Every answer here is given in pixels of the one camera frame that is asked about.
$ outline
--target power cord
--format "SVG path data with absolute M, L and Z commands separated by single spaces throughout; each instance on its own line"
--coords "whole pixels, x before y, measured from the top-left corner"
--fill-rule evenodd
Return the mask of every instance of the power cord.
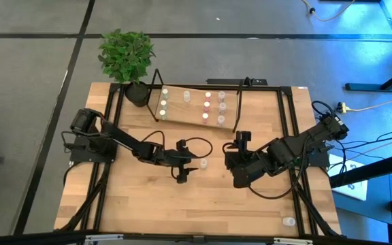
M 351 1 L 343 10 L 341 10 L 338 14 L 336 14 L 335 16 L 333 16 L 333 17 L 331 17 L 331 18 L 328 18 L 328 19 L 322 19 L 322 18 L 318 17 L 318 16 L 316 15 L 316 9 L 315 9 L 315 7 L 312 7 L 312 6 L 308 3 L 307 0 L 301 0 L 301 1 L 305 3 L 306 9 L 308 10 L 308 12 L 309 12 L 310 14 L 314 15 L 314 16 L 316 17 L 317 20 L 320 20 L 320 21 L 322 21 L 322 22 L 327 22 L 327 21 L 333 20 L 334 18 L 337 18 L 337 17 L 340 16 L 342 13 L 344 13 L 344 11 L 346 11 L 346 10 L 347 10 L 356 0 L 352 0 L 352 1 Z
M 336 110 L 337 110 L 337 112 L 343 113 L 343 114 L 347 113 L 347 112 L 362 112 L 362 111 L 365 111 L 365 110 L 370 110 L 370 109 L 373 109 L 373 108 L 377 108 L 377 107 L 382 106 L 382 105 L 386 105 L 388 103 L 392 103 L 392 100 L 386 101 L 386 102 L 383 102 L 383 103 L 380 103 L 380 104 L 377 104 L 377 105 L 369 106 L 369 107 L 366 107 L 366 108 L 352 109 L 352 108 L 349 108 L 346 105 L 345 102 L 338 102 Z

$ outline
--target test tube rack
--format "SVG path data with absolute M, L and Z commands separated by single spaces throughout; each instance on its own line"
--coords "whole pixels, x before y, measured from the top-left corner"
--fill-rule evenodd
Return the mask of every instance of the test tube rack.
M 217 127 L 221 129 L 233 130 L 235 122 L 237 120 L 238 110 L 238 96 L 237 91 L 225 91 L 226 96 L 224 102 L 227 105 L 226 112 L 223 114 L 225 122 L 222 125 L 218 125 L 217 118 L 219 114 L 218 92 L 220 91 L 205 91 L 191 88 L 181 88 L 179 86 L 163 85 L 161 90 L 164 88 L 168 90 L 167 98 L 167 110 L 166 110 L 166 121 L 173 121 L 178 123 L 189 123 L 192 125 L 201 125 L 206 127 Z M 184 101 L 184 91 L 190 92 L 190 101 Z M 203 103 L 205 102 L 205 93 L 211 93 L 210 109 L 208 112 L 207 123 L 202 122 Z M 160 110 L 162 107 L 160 101 L 164 100 L 163 94 L 160 92 L 157 110 L 155 117 L 162 120 L 160 116 Z

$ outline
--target potted plant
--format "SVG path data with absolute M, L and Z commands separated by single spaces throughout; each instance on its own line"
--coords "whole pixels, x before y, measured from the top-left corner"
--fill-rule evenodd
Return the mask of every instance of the potted plant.
M 130 82 L 125 90 L 128 100 L 138 107 L 148 103 L 148 86 L 140 78 L 148 75 L 146 68 L 155 56 L 150 38 L 143 33 L 121 33 L 117 29 L 104 34 L 104 43 L 100 45 L 103 72 L 119 83 Z

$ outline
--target black plant pot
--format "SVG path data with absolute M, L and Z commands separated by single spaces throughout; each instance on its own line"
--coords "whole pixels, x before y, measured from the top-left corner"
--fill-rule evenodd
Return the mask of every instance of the black plant pot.
M 148 104 L 148 85 L 144 82 L 140 82 L 139 84 L 132 82 L 128 85 L 127 89 L 125 89 L 125 95 L 135 106 L 144 107 Z

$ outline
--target black metal frame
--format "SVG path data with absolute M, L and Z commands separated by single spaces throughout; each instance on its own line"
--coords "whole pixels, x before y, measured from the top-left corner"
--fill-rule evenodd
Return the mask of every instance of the black metal frame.
M 155 78 L 157 77 L 157 74 L 158 74 L 158 77 L 160 78 L 160 82 L 161 82 L 161 86 L 160 87 L 158 87 L 159 84 L 155 84 Z M 238 102 L 237 102 L 237 114 L 235 115 L 235 124 L 234 124 L 234 128 L 232 129 L 233 133 L 235 133 L 235 130 L 237 129 L 238 122 L 240 121 L 240 116 L 241 116 L 241 113 L 242 113 L 243 83 L 249 84 L 249 81 L 250 81 L 249 77 L 247 77 L 245 80 L 240 80 L 240 83 L 239 83 L 238 87 L 236 87 L 237 88 L 237 96 L 238 96 L 237 100 L 238 100 Z M 163 79 L 161 78 L 160 71 L 158 69 L 155 69 L 154 76 L 152 77 L 152 82 L 151 82 L 150 87 L 148 89 L 149 90 L 149 92 L 148 92 L 148 102 L 146 104 L 146 107 L 148 108 L 151 116 L 154 118 L 154 120 L 156 122 L 158 122 L 159 119 L 155 117 L 155 113 L 152 111 L 152 109 L 149 106 L 150 95 L 152 93 L 152 90 L 154 90 L 154 89 L 161 89 L 163 85 L 164 85 L 164 82 L 163 82 Z M 179 87 L 185 87 L 185 88 L 191 88 L 189 86 L 185 86 L 185 85 L 182 85 L 182 84 L 178 84 L 178 86 Z
M 154 83 L 157 74 L 160 77 L 161 84 Z M 204 89 L 206 89 L 206 90 L 236 90 L 237 89 L 238 107 L 239 108 L 241 108 L 243 90 L 245 90 L 245 91 L 272 91 L 272 92 L 276 92 L 276 96 L 277 96 L 277 100 L 278 100 L 278 107 L 279 107 L 279 112 L 280 112 L 280 120 L 281 120 L 281 125 L 282 125 L 282 132 L 283 132 L 284 136 L 288 136 L 289 130 L 288 130 L 288 125 L 287 125 L 287 118 L 286 118 L 286 112 L 285 112 L 285 106 L 284 106 L 284 100 L 283 100 L 283 95 L 285 95 L 285 96 L 287 96 L 287 101 L 289 104 L 289 111 L 290 111 L 291 122 L 293 124 L 294 135 L 299 134 L 299 128 L 297 125 L 297 118 L 295 115 L 295 107 L 294 107 L 293 94 L 291 92 L 291 87 L 287 87 L 287 86 L 282 86 L 282 87 L 279 87 L 279 86 L 252 86 L 250 84 L 246 87 L 243 87 L 244 81 L 240 80 L 240 83 L 238 85 L 238 89 L 237 89 L 236 85 L 229 85 L 229 86 L 228 85 L 217 86 L 217 85 L 205 85 L 205 84 L 202 84 L 202 85 L 178 84 L 178 85 L 181 87 L 185 87 L 185 88 L 195 88 L 195 89 L 201 89 L 201 90 L 204 90 Z M 164 85 L 163 79 L 161 78 L 159 70 L 156 69 L 154 76 L 153 76 L 153 79 L 152 79 L 151 86 L 150 86 L 149 97 L 150 97 L 150 94 L 153 89 L 161 89 L 163 85 Z M 107 105 L 105 107 L 105 116 L 107 116 L 106 118 L 108 118 L 108 116 L 110 115 L 113 96 L 114 96 L 114 93 L 116 92 L 115 86 L 116 86 L 116 84 L 111 84 L 111 86 L 110 86 Z M 115 125 L 117 124 L 117 122 L 119 120 L 120 113 L 121 113 L 122 104 L 123 104 L 123 93 L 125 91 L 126 86 L 127 86 L 126 84 L 119 86 L 120 92 L 119 92 L 119 98 L 118 98 L 118 105 L 116 107 L 116 113 L 115 113 L 115 117 L 114 117 L 114 124 Z M 149 106 L 148 106 L 148 109 L 149 109 L 150 113 L 153 115 L 152 110 L 149 108 Z M 235 127 L 234 127 L 233 131 L 236 130 L 236 127 L 238 125 L 238 121 L 240 119 L 240 114 L 241 114 L 241 110 L 238 110 L 238 118 L 235 122 Z M 98 167 L 99 167 L 99 164 L 95 163 L 92 174 L 91 174 L 91 182 L 89 183 L 89 190 L 91 190 L 94 186 L 93 181 L 96 181 Z M 106 184 L 106 181 L 108 180 L 108 174 L 110 171 L 110 164 L 105 164 L 105 168 L 107 168 L 107 178 L 105 179 L 105 184 Z M 289 175 L 290 175 L 291 183 L 293 184 L 295 179 L 297 178 L 294 167 L 289 169 Z M 304 183 L 304 186 L 303 186 L 304 191 L 305 191 L 307 197 L 311 200 L 310 186 L 308 183 L 308 177 L 306 175 L 306 170 L 304 171 L 304 174 L 302 174 L 302 181 Z M 98 200 L 98 204 L 97 204 L 97 211 L 95 214 L 95 221 L 94 221 L 94 226 L 93 226 L 93 229 L 95 231 L 99 231 L 99 224 L 100 224 L 102 207 L 103 207 L 104 197 L 105 197 L 105 189 L 106 189 L 106 186 L 103 190 L 101 190 L 101 193 L 99 195 L 99 200 Z M 295 215 L 296 215 L 296 220 L 297 220 L 296 224 L 297 224 L 298 234 L 299 234 L 299 236 L 302 236 L 302 235 L 305 235 L 304 219 L 301 214 L 300 199 L 299 199 L 299 195 L 297 194 L 296 190 L 293 191 L 293 203 L 294 203 Z M 86 229 L 86 221 L 88 220 L 88 216 L 89 216 L 89 212 L 87 212 L 85 214 L 85 216 L 83 217 L 82 226 L 80 228 L 81 230 Z M 317 235 L 318 231 L 316 228 L 316 222 L 315 222 L 314 218 L 312 217 L 310 211 L 308 211 L 308 218 L 310 220 L 310 227 L 311 227 L 312 235 Z

